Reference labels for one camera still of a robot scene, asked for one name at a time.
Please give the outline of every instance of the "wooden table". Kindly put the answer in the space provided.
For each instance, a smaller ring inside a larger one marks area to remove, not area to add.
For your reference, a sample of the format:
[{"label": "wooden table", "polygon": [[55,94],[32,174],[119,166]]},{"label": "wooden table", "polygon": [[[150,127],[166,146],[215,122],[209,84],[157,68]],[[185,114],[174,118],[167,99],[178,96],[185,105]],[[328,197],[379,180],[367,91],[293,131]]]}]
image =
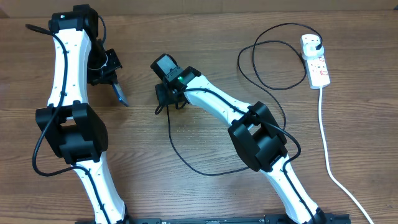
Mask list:
[{"label": "wooden table", "polygon": [[[32,169],[40,135],[35,110],[46,107],[53,82],[50,37],[24,28],[46,27],[50,18],[0,20],[0,223],[73,223],[94,217],[76,174],[41,177]],[[107,48],[123,64],[119,81],[131,104],[118,103],[109,85],[89,86],[90,105],[109,133],[108,164],[116,188],[134,217],[258,217],[284,213],[262,174],[245,170],[221,177],[192,172],[175,155],[165,112],[155,116],[149,65],[162,53],[182,67],[193,66],[218,88],[245,102],[262,101],[279,123],[270,96],[237,71],[238,52],[270,26],[300,22],[324,38],[331,85],[325,88],[324,125],[335,177],[349,189],[375,223],[398,219],[398,14],[395,11],[275,12],[180,16],[105,17]],[[281,27],[263,40],[284,40],[300,48],[302,27]],[[243,69],[255,78],[251,51]],[[286,46],[257,49],[257,69],[271,86],[288,86],[303,75],[297,56]],[[308,194],[325,212],[349,213],[366,223],[356,205],[328,177],[318,127],[318,91],[305,80],[291,90],[273,91],[287,113],[287,131],[303,148],[293,166]],[[177,149],[200,171],[243,167],[227,129],[199,108],[171,109]],[[290,154],[296,152],[288,143]],[[40,169],[66,167],[44,142]]]}]

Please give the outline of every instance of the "extension socket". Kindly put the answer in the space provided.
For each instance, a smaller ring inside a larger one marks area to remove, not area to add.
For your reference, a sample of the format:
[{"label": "extension socket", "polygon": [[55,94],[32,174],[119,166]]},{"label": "extension socket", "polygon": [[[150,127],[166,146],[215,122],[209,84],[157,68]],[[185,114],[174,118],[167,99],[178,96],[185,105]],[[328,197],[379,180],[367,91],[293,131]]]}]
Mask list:
[{"label": "extension socket", "polygon": [[317,50],[317,47],[321,44],[317,35],[305,34],[301,36],[300,43],[304,60],[316,59],[325,53],[323,46]]},{"label": "extension socket", "polygon": [[[316,55],[320,52],[315,49],[315,46],[320,43],[320,39],[317,35],[305,34],[301,37],[300,43],[302,46],[303,58],[304,52],[309,55]],[[323,55],[323,52],[325,51],[323,46],[321,50],[322,55],[311,59],[305,59],[305,68],[307,70],[311,89],[323,88],[330,84],[329,72],[326,66],[325,56]]]}]

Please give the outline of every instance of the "white cable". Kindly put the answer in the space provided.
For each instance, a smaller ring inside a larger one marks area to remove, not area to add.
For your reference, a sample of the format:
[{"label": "white cable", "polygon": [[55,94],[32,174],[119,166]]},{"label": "white cable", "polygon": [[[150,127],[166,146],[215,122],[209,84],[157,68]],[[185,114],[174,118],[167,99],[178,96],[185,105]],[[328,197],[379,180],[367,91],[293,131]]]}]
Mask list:
[{"label": "white cable", "polygon": [[331,173],[329,165],[328,146],[326,145],[325,133],[323,132],[323,124],[322,124],[322,87],[319,88],[318,118],[319,118],[319,128],[321,129],[323,149],[325,150],[326,169],[328,170],[330,178],[334,183],[337,184],[337,186],[339,186],[344,192],[346,192],[346,194],[352,199],[352,201],[356,204],[356,206],[358,206],[358,208],[364,214],[368,222],[370,224],[374,224],[373,221],[371,220],[371,217],[368,215],[368,213],[366,213],[362,205],[354,198],[354,195],[352,195],[341,183],[339,183]]}]

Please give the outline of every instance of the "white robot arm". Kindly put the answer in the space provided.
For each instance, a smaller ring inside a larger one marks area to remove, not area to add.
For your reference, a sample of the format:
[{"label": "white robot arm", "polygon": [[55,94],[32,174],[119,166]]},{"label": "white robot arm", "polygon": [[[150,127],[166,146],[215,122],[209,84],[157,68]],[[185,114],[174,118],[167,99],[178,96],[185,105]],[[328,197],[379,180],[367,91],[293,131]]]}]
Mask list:
[{"label": "white robot arm", "polygon": [[[36,111],[36,122],[45,133],[54,153],[65,159],[83,182],[95,212],[97,224],[129,223],[126,206],[118,195],[106,162],[108,134],[106,127],[91,109],[87,98],[87,83],[111,84],[121,103],[128,106],[120,89],[115,70],[121,64],[114,50],[105,51],[98,36],[98,14],[89,5],[74,6],[72,12],[55,13],[49,28],[67,51],[67,73],[64,73],[64,50],[54,38],[55,73],[47,108]],[[50,120],[54,105],[61,100],[61,89],[67,76],[65,94],[56,119]],[[62,126],[67,119],[76,124]]]},{"label": "white robot arm", "polygon": [[275,129],[266,130],[262,124],[262,127],[253,136],[249,133],[248,129],[253,125],[259,125],[250,120],[250,114],[260,118],[263,116],[267,118],[267,122],[277,126],[265,105],[258,102],[251,106],[230,97],[212,85],[204,75],[194,68],[188,67],[182,70],[175,60],[166,54],[160,56],[151,65],[151,68],[164,82],[157,87],[158,99],[160,95],[158,89],[167,86],[174,93],[183,93],[184,100],[203,108],[228,127],[228,132],[240,158],[251,169],[260,170],[268,178],[282,200],[286,214],[292,221],[295,223],[325,223],[322,210],[307,195],[290,163],[287,163],[285,167],[289,179],[283,172],[282,167],[289,159],[284,147],[285,137],[281,133],[277,133]]}]

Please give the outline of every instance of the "cardboard wall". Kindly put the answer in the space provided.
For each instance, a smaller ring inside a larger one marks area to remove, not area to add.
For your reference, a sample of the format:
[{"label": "cardboard wall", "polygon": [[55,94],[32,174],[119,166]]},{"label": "cardboard wall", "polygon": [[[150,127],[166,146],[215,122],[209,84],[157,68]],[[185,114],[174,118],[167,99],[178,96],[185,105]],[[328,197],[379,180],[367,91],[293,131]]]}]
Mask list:
[{"label": "cardboard wall", "polygon": [[0,0],[9,17],[49,17],[90,4],[101,15],[392,10],[396,0]]}]

